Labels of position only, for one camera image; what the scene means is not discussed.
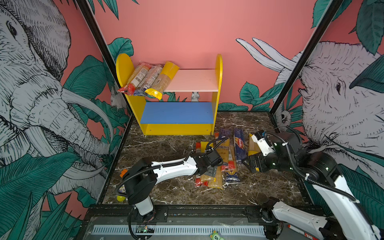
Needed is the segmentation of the blue yellow-ended spaghetti bag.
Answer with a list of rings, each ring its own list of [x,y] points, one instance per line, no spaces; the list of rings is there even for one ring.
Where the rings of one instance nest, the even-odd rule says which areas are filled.
[[[145,96],[145,91],[153,85],[162,70],[163,65],[153,65],[142,80],[142,82],[134,91],[134,96]]]

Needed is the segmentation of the Ankara spaghetti bag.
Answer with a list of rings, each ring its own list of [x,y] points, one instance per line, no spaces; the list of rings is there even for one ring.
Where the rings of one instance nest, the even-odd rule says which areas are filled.
[[[220,144],[216,150],[220,154],[223,159],[222,163],[222,171],[226,171],[229,169],[229,155],[230,155],[230,129],[220,129],[218,139],[228,138],[224,143]]]

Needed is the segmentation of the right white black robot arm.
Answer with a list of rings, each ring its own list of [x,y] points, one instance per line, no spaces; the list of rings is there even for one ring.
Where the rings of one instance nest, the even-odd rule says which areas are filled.
[[[312,185],[333,213],[331,218],[313,215],[271,197],[259,210],[262,220],[273,225],[265,230],[267,239],[277,239],[284,223],[310,240],[384,238],[384,231],[369,218],[330,155],[308,153],[303,147],[302,138],[295,131],[278,134],[259,131],[251,135],[250,140],[260,150],[242,160],[252,173],[291,171]]]

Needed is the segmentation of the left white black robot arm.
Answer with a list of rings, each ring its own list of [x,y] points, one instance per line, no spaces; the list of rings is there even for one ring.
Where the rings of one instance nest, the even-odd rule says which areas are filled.
[[[216,148],[229,138],[223,137],[208,142],[203,153],[190,151],[186,157],[166,162],[152,162],[149,158],[140,159],[122,177],[116,186],[115,194],[124,197],[131,205],[128,226],[131,237],[135,240],[147,240],[149,235],[137,236],[132,229],[134,211],[142,217],[142,223],[152,221],[156,216],[150,193],[156,184],[183,176],[201,176],[210,169],[222,165],[223,158]]]

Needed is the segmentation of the yellow-topped spaghetti bag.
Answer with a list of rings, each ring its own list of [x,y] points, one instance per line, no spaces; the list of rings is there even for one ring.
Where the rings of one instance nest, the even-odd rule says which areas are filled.
[[[167,61],[159,76],[154,81],[153,85],[149,89],[147,89],[145,93],[149,97],[156,98],[159,101],[162,100],[164,91],[170,85],[179,69],[179,66]]]
[[[200,176],[200,181],[203,185],[209,188],[224,189],[223,186],[223,174],[221,166],[214,167],[208,170],[206,174]]]

